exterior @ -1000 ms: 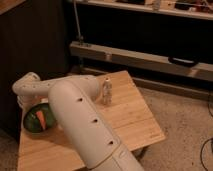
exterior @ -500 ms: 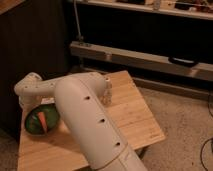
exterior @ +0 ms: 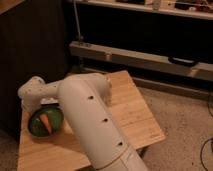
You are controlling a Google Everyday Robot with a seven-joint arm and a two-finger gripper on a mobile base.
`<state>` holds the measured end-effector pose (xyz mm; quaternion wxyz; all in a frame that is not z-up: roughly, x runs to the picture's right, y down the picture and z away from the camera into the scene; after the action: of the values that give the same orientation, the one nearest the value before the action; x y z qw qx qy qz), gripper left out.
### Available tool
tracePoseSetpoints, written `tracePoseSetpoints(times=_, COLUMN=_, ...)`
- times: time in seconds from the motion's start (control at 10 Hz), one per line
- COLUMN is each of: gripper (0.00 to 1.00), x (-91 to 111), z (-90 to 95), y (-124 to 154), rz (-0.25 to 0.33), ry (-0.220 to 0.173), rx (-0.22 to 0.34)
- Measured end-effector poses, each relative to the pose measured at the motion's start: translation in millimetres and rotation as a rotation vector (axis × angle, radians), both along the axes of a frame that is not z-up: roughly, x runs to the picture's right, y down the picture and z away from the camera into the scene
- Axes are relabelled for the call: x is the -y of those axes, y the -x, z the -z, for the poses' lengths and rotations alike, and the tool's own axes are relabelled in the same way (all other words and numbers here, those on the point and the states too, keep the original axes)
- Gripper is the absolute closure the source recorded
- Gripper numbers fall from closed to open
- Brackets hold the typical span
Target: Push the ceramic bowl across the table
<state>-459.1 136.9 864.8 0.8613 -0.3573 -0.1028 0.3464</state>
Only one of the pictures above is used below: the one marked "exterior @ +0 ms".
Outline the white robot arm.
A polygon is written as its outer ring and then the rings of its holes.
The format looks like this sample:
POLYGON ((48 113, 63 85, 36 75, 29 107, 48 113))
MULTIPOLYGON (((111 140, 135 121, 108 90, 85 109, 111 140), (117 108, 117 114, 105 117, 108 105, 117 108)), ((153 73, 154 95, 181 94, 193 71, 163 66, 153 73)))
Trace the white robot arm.
POLYGON ((106 106, 110 88, 108 78, 99 73, 71 75, 49 84, 35 76, 19 88, 18 96, 30 114, 40 108, 42 99, 56 99, 96 171, 148 171, 106 106))

